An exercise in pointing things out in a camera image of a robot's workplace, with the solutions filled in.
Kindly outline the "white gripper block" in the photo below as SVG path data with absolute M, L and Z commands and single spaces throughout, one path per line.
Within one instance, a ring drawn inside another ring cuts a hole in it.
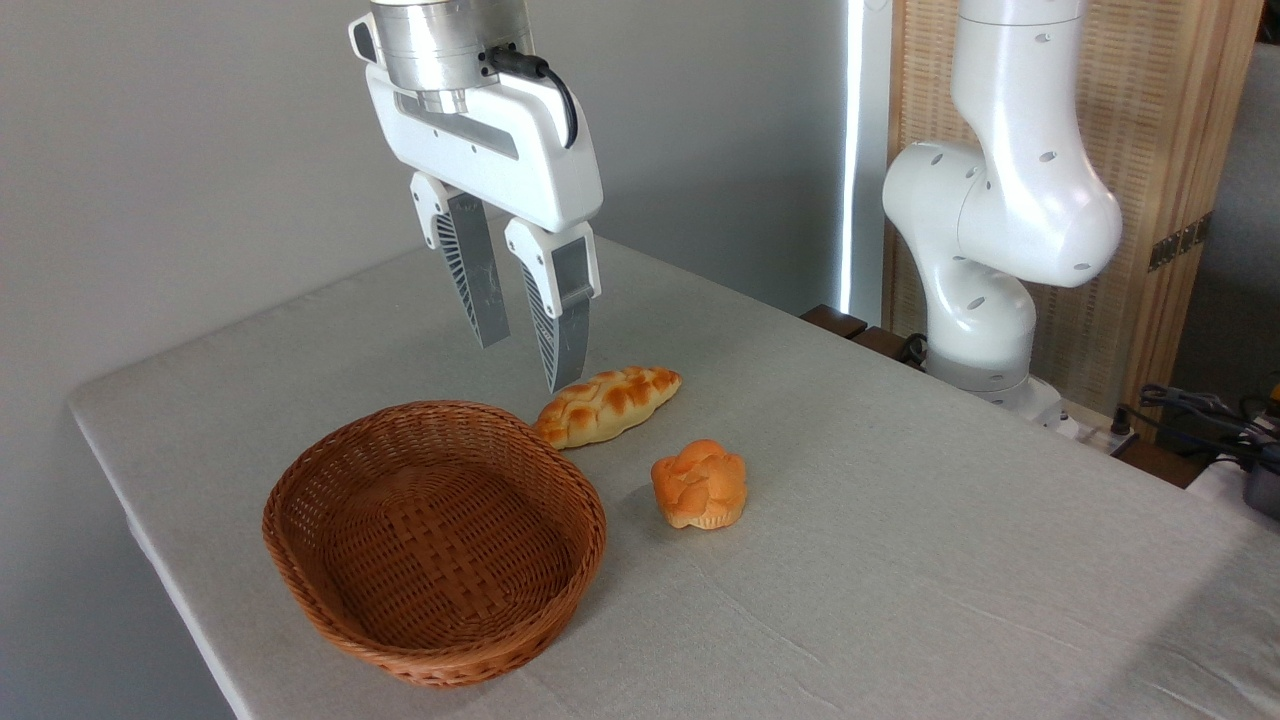
M 442 251 L 477 342 L 509 336 L 485 201 L 518 217 L 506 242 L 522 265 L 549 391 L 577 382 L 600 293 L 586 220 L 602 181 L 582 110 L 536 56 L 529 18 L 366 14 L 349 24 L 349 44 L 392 152 L 419 170 L 410 190 L 425 242 Z

